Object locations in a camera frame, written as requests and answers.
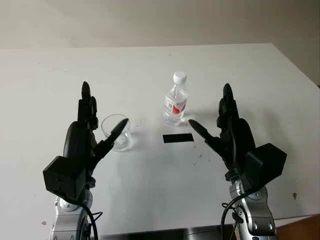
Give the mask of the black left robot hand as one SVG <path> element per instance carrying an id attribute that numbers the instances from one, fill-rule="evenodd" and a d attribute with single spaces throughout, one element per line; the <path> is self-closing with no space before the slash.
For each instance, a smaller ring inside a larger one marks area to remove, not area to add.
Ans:
<path id="1" fill-rule="evenodd" d="M 80 166 L 84 168 L 86 184 L 94 184 L 92 174 L 97 164 L 111 151 L 128 123 L 127 117 L 122 118 L 105 140 L 97 142 L 94 135 L 94 130 L 99 125 L 97 101 L 91 95 L 89 84 L 83 82 L 81 99 L 78 101 L 77 121 L 67 130 L 63 156 L 80 162 Z"/>

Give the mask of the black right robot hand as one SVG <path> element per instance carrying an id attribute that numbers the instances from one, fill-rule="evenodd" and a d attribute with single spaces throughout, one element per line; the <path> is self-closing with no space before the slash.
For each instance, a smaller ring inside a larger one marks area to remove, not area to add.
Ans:
<path id="1" fill-rule="evenodd" d="M 227 181 L 240 178 L 245 167 L 246 153 L 255 148 L 255 141 L 249 124 L 239 117 L 236 101 L 229 83 L 223 87 L 223 97 L 218 105 L 217 127 L 221 130 L 219 137 L 212 136 L 200 123 L 189 119 L 190 126 L 204 138 L 204 142 L 223 160 Z"/>

